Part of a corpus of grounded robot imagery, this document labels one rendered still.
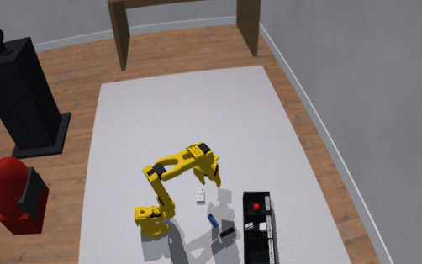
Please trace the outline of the blue battery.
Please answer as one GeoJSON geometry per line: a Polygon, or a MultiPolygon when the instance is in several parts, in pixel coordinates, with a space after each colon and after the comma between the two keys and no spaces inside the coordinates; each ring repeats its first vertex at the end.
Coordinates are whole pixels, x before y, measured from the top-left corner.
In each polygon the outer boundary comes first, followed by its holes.
{"type": "Polygon", "coordinates": [[[214,219],[212,214],[208,214],[208,218],[211,221],[211,223],[213,224],[214,228],[219,227],[218,223],[216,222],[216,220],[214,219]]]}

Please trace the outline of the white domino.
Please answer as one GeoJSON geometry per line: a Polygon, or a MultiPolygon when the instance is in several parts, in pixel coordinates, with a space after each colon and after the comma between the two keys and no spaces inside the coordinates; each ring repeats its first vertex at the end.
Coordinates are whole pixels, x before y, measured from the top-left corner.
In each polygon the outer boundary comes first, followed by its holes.
{"type": "Polygon", "coordinates": [[[204,202],[204,188],[197,188],[197,202],[204,202]]]}

